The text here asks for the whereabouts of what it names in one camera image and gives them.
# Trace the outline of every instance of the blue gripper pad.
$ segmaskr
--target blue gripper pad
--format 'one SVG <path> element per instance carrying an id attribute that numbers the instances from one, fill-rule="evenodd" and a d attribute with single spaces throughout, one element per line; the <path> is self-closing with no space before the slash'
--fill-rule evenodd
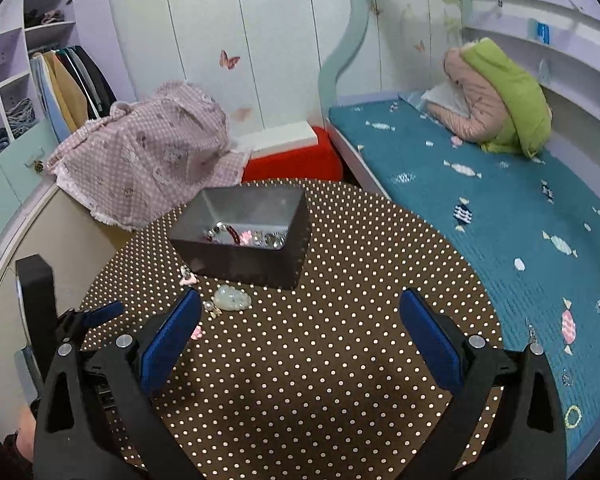
<path id="1" fill-rule="evenodd" d="M 427 364 L 433 380 L 453 395 L 462 390 L 460 357 L 424 300 L 411 290 L 400 297 L 400 319 Z"/>
<path id="2" fill-rule="evenodd" d="M 202 302 L 198 292 L 191 289 L 171 309 L 154 340 L 140 361 L 140 387 L 146 395 L 160 390 L 191 337 L 200 317 Z"/>
<path id="3" fill-rule="evenodd" d="M 82 318 L 82 326 L 85 328 L 96 328 L 115 317 L 120 316 L 125 311 L 125 306 L 120 301 L 114 301 L 108 305 L 101 306 L 96 310 L 88 312 Z"/>

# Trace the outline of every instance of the lavender cabinet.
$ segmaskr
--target lavender cabinet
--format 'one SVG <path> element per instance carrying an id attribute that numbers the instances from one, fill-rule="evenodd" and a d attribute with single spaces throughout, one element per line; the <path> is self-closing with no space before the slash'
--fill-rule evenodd
<path id="1" fill-rule="evenodd" d="M 81 45 L 98 65 L 117 99 L 136 100 L 109 0 L 20 0 L 20 4 L 10 0 L 9 10 L 10 20 L 4 20 L 0 14 L 0 129 L 6 130 L 9 143 L 0 152 L 0 235 L 14 216 L 18 219 L 26 216 L 31 200 L 27 204 L 26 201 L 38 187 L 52 182 L 39 171 L 58 141 L 44 117 L 32 77 L 29 57 L 33 53 Z M 60 10 L 62 19 L 25 27 L 24 14 L 33 10 L 37 15 Z M 38 124 L 16 139 L 8 115 L 24 98 L 31 100 Z"/>

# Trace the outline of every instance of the blue label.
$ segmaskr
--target blue label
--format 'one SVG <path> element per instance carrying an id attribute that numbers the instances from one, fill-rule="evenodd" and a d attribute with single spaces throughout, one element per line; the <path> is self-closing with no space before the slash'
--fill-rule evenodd
<path id="1" fill-rule="evenodd" d="M 538 41 L 542 41 L 544 44 L 550 43 L 549 25 L 546 23 L 538 22 Z"/>

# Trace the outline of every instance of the green hood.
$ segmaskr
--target green hood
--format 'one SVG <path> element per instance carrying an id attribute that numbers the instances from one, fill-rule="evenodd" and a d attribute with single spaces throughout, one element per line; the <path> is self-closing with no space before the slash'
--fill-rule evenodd
<path id="1" fill-rule="evenodd" d="M 492 141 L 494 150 L 487 150 L 509 151 L 506 146 L 510 144 L 511 151 L 535 156 L 551 136 L 549 108 L 540 85 L 488 38 L 461 52 L 461 57 L 495 88 L 516 130 L 517 138 L 498 136 Z"/>

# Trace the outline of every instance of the metal box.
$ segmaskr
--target metal box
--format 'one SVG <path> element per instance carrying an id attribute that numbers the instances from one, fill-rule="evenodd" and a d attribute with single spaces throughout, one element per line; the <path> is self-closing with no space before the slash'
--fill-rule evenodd
<path id="1" fill-rule="evenodd" d="M 286 231 L 279 248 L 209 241 L 218 222 L 236 232 Z M 170 241 L 192 272 L 232 282 L 275 288 L 298 285 L 311 222 L 304 190 L 293 186 L 235 186 L 203 189 L 171 229 Z"/>

